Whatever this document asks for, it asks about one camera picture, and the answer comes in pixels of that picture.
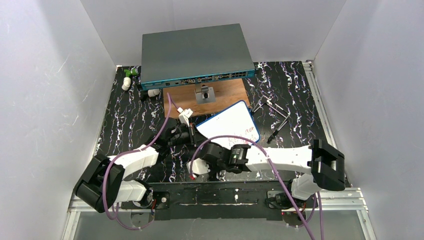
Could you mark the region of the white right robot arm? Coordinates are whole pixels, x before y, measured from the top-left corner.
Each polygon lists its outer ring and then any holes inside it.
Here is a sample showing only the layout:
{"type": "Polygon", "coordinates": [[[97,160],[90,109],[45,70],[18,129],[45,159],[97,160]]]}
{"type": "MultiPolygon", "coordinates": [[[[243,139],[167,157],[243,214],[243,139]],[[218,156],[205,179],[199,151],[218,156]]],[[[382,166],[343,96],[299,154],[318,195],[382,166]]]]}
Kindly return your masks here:
{"type": "Polygon", "coordinates": [[[295,148],[263,148],[255,142],[230,148],[207,141],[198,148],[187,165],[192,176],[211,170],[239,174],[262,170],[294,171],[302,175],[287,190],[291,197],[305,201],[321,190],[340,192],[345,186],[345,156],[325,140],[295,148]]]}

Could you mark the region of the blue-framed small whiteboard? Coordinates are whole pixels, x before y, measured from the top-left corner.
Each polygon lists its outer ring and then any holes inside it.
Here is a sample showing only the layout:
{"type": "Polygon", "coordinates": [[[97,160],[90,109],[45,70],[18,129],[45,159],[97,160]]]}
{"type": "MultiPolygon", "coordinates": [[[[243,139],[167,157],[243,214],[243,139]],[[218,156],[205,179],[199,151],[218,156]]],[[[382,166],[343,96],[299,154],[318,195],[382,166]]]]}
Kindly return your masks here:
{"type": "Polygon", "coordinates": [[[223,135],[239,136],[256,143],[261,139],[250,110],[243,100],[201,122],[196,128],[208,139],[223,135]]]}

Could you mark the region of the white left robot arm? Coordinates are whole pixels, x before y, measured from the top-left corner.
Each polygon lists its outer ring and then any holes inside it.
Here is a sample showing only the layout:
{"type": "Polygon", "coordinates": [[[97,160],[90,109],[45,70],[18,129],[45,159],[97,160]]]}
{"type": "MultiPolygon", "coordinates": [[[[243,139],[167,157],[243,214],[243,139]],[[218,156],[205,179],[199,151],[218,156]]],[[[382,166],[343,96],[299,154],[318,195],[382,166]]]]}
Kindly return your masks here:
{"type": "Polygon", "coordinates": [[[96,154],[76,182],[73,193],[98,213],[105,207],[134,202],[147,208],[153,203],[153,188],[143,180],[127,180],[133,173],[165,159],[172,147],[197,147],[206,137],[193,125],[166,127],[152,134],[146,144],[119,155],[96,154]]]}

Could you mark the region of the white pipe elbow fitting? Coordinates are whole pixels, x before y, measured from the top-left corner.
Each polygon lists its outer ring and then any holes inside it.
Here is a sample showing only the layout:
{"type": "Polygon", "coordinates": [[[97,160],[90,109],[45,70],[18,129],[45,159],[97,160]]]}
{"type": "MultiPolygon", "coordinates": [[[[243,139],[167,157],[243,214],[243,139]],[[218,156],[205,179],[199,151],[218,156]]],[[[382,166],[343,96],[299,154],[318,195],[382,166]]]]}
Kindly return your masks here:
{"type": "Polygon", "coordinates": [[[123,79],[123,83],[122,83],[121,88],[124,91],[128,91],[130,89],[131,85],[132,85],[132,79],[130,77],[125,77],[123,79]]]}

